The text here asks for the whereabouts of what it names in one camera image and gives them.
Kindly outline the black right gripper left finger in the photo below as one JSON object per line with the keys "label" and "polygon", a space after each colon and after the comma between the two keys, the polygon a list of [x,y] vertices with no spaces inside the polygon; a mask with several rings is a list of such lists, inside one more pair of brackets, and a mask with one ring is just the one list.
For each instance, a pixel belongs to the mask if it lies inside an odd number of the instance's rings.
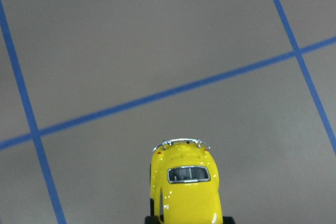
{"label": "black right gripper left finger", "polygon": [[157,216],[146,216],[144,219],[144,224],[158,224]]}

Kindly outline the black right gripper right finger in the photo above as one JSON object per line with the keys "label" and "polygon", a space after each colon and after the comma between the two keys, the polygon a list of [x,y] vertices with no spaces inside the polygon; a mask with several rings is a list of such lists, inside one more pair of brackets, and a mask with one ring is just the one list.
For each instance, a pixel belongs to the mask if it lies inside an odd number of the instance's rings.
{"label": "black right gripper right finger", "polygon": [[223,216],[223,224],[234,224],[234,218],[232,216]]}

